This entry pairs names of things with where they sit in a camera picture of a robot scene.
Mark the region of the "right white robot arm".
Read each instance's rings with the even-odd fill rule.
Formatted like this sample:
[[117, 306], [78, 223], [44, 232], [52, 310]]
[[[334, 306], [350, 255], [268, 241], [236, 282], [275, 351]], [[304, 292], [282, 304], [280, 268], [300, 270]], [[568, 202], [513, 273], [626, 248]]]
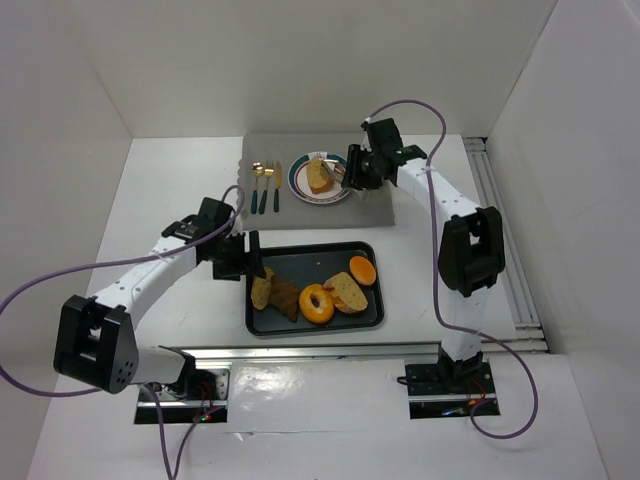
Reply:
[[326, 171], [352, 191], [370, 192], [391, 183], [428, 211], [434, 311], [446, 334], [435, 365], [404, 382], [457, 392], [482, 368], [486, 304], [505, 268], [501, 214], [456, 189], [433, 167], [431, 154], [405, 145], [393, 119], [366, 119], [361, 127], [365, 138], [349, 146], [346, 165]]

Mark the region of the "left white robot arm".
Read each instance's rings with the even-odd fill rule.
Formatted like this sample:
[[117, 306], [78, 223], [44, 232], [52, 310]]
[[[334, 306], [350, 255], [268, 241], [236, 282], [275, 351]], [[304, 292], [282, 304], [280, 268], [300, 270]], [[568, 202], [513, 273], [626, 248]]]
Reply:
[[211, 375], [193, 356], [164, 346], [139, 348], [148, 310], [182, 277], [208, 262], [216, 280], [263, 276], [257, 231], [245, 233], [231, 205], [204, 198], [197, 213], [171, 223], [144, 261], [92, 296], [62, 306], [53, 366], [57, 373], [117, 394], [129, 385], [163, 385], [185, 397]]

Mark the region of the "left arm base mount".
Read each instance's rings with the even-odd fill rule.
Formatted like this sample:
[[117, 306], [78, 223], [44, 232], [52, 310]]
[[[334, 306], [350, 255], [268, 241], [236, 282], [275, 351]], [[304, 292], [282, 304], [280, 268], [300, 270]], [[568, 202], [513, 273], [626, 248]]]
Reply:
[[189, 386], [160, 383], [164, 373], [149, 364], [142, 364], [134, 376], [139, 385], [135, 402], [135, 425], [157, 425], [158, 413], [153, 396], [142, 387], [151, 383], [156, 394], [164, 423], [188, 425], [198, 416], [205, 424], [224, 424], [228, 419], [228, 398], [231, 384], [231, 365], [228, 362], [197, 360], [196, 378]]

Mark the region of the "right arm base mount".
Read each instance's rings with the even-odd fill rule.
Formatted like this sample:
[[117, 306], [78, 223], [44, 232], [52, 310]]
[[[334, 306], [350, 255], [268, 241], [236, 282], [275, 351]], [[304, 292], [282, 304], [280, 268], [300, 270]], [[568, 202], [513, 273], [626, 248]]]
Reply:
[[396, 382], [406, 388], [412, 420], [499, 416], [500, 407], [490, 363], [476, 357], [462, 369], [436, 363], [409, 363]]

